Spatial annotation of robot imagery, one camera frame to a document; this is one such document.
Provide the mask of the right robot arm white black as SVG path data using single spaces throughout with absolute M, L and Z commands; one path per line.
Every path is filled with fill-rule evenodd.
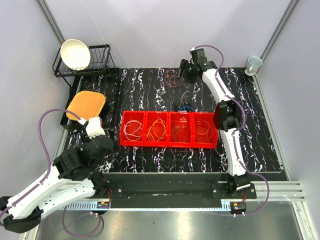
M 246 121 L 244 109 L 227 88 L 212 61 L 194 64 L 182 59 L 178 76 L 191 82 L 200 78 L 216 100 L 213 121 L 222 138 L 228 160 L 227 192 L 230 197 L 239 198 L 251 185 L 240 143 L 240 130 Z

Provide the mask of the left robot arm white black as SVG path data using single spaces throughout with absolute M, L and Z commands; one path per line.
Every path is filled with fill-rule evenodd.
M 107 181 L 97 168 L 114 149 L 114 141 L 97 136 L 76 148 L 65 149 L 34 183 L 15 196 L 0 199 L 0 225 L 22 234 L 50 214 L 75 201 L 109 194 Z

